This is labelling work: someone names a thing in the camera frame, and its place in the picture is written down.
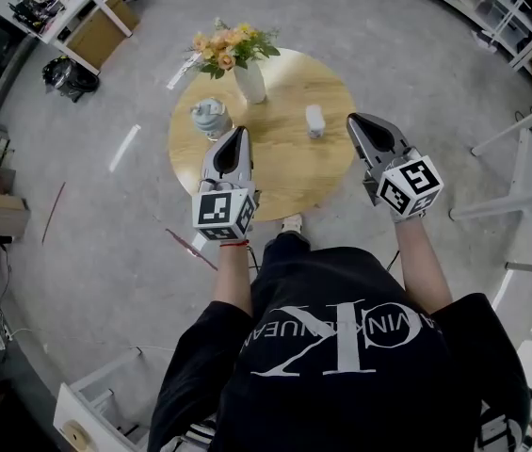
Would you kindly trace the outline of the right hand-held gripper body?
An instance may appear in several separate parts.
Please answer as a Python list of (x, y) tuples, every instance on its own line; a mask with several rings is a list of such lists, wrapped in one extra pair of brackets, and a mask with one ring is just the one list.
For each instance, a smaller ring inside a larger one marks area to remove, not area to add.
[(422, 215), (443, 190), (431, 159), (420, 154), (394, 124), (353, 112), (347, 132), (366, 166), (363, 186), (374, 205), (384, 203), (400, 217)]

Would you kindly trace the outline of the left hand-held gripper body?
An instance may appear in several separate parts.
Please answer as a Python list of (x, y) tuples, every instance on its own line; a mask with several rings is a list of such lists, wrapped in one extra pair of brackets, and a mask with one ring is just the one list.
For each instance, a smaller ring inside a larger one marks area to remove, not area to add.
[(205, 240), (236, 243), (246, 238), (260, 196), (252, 171), (250, 134), (244, 126), (224, 134), (206, 153), (200, 180), (228, 181), (238, 188), (203, 194), (198, 189), (192, 198), (193, 227)]

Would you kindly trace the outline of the person's left hand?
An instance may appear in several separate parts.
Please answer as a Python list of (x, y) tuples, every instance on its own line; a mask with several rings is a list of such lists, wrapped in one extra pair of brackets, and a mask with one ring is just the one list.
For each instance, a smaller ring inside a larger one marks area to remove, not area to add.
[(227, 191), (238, 188), (238, 185), (228, 181), (216, 181), (213, 179), (201, 179), (199, 183), (199, 193)]

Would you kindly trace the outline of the person's right hand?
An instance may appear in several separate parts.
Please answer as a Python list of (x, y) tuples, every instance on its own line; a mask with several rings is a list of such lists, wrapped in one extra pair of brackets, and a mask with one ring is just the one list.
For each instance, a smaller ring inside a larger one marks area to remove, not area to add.
[(391, 209), (390, 210), (391, 219), (392, 219), (394, 224), (399, 224), (399, 223), (406, 222), (406, 221), (409, 221), (409, 220), (412, 220), (412, 219), (420, 219), (420, 218), (423, 218), (426, 214), (427, 214), (427, 211), (426, 210), (422, 210), (422, 211), (414, 213), (414, 214), (412, 214), (410, 216), (402, 216), (401, 214), (396, 212), (395, 209)]

